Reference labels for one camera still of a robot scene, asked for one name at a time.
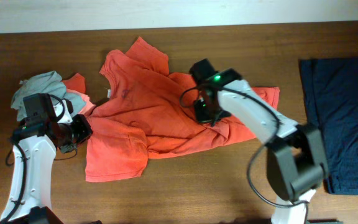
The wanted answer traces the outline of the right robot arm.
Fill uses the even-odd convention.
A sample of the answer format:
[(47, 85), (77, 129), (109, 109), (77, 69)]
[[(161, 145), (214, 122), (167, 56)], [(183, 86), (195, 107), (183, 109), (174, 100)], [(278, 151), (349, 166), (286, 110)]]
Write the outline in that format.
[[(197, 122), (214, 126), (235, 116), (262, 143), (247, 165), (247, 181), (262, 201), (275, 208), (271, 223), (307, 223), (310, 200), (329, 176), (321, 131), (278, 112), (232, 68), (219, 72), (203, 59), (190, 68), (190, 75), (196, 83), (192, 108)], [(276, 202), (252, 183), (251, 168), (262, 151), (267, 152), (267, 180)]]

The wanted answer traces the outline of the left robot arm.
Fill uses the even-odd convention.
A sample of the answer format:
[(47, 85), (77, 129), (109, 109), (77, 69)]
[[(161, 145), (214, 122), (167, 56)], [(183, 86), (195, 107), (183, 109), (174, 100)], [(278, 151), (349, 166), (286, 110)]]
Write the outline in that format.
[(1, 223), (61, 223), (52, 212), (52, 166), (57, 152), (77, 152), (93, 133), (82, 114), (72, 115), (71, 101), (48, 93), (23, 99), (26, 117), (10, 142), (14, 172)]

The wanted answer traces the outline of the orange-red printed t-shirt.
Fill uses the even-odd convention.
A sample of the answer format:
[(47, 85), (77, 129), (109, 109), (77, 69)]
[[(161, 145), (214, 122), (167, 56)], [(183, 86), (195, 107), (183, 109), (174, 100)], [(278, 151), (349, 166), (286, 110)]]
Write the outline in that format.
[(190, 75), (172, 73), (168, 56), (137, 39), (126, 52), (112, 50), (101, 67), (111, 97), (88, 116), (85, 179), (109, 182), (142, 174), (149, 159), (166, 159), (248, 141), (254, 134), (231, 116), (199, 124)]

